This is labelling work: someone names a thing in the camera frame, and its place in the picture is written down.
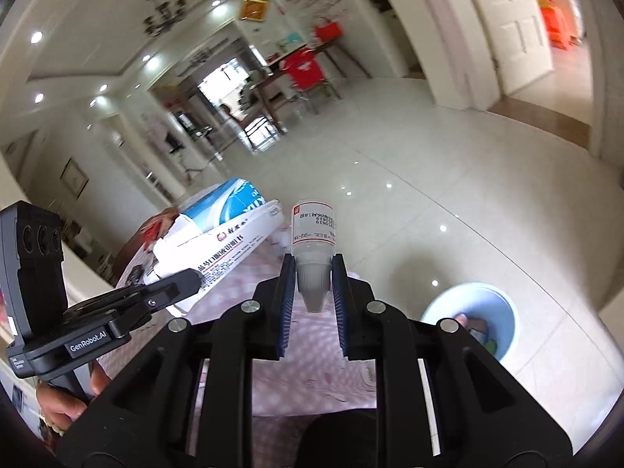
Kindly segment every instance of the pink tablecloth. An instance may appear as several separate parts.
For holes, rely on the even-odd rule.
[[[193,324],[220,317],[223,312],[251,299],[256,285],[280,273],[285,248],[281,234],[267,239],[247,259],[230,271],[188,313]],[[127,273],[151,255],[139,251]],[[318,414],[353,408],[374,408],[376,395],[374,363],[349,362],[342,356],[331,295],[321,313],[306,312],[296,293],[292,309],[290,340],[285,357],[277,361],[254,361],[253,436],[257,468],[286,467],[294,464],[301,433]],[[132,334],[126,345],[106,354],[100,363],[114,377],[136,353],[171,319],[160,311]]]

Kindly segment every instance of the dining table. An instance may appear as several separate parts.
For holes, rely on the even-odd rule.
[[[366,67],[364,67],[364,65],[362,65],[360,61],[358,61],[358,59],[344,46],[344,44],[340,42],[340,37],[336,37],[335,39],[320,43],[319,45],[316,45],[314,47],[309,47],[307,44],[303,44],[296,49],[290,51],[289,53],[275,59],[270,64],[268,64],[268,67],[272,71],[272,74],[267,75],[263,80],[259,81],[255,86],[252,87],[252,90],[254,90],[254,92],[258,96],[258,99],[266,109],[266,112],[270,115],[271,119],[273,120],[273,125],[276,127],[277,131],[282,135],[285,132],[282,124],[280,123],[280,119],[277,116],[277,107],[266,93],[266,88],[286,73],[283,70],[280,70],[280,62],[287,59],[290,55],[296,53],[297,51],[300,51],[303,48],[309,48],[315,55],[324,54],[325,57],[332,63],[332,65],[336,67],[338,73],[342,77],[347,77],[344,70],[340,67],[338,62],[336,62],[335,58],[330,54],[329,49],[332,47],[335,47],[347,59],[349,59],[354,65],[356,65],[366,77],[372,79],[372,75],[368,70],[366,70]]]

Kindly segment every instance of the window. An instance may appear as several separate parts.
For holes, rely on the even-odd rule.
[[[228,105],[232,105],[232,100],[235,100],[236,107],[232,107],[232,110],[236,112],[238,110],[238,92],[248,76],[249,74],[238,63],[238,60],[233,58],[205,76],[204,81],[198,87],[206,98],[216,106],[224,100]]]

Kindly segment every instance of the picture frame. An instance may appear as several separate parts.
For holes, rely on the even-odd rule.
[[[77,199],[87,186],[89,178],[87,178],[87,175],[78,166],[76,161],[73,158],[70,158],[60,175],[60,181]]]
[[[262,22],[266,19],[269,0],[243,0],[238,18],[241,20]]]

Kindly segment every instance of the chandelier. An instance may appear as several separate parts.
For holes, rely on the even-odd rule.
[[[145,32],[150,37],[158,37],[161,33],[168,32],[186,17],[186,0],[178,0],[176,3],[175,13],[169,8],[169,2],[162,2],[156,5],[154,9],[158,13],[156,17],[149,16],[144,19]]]

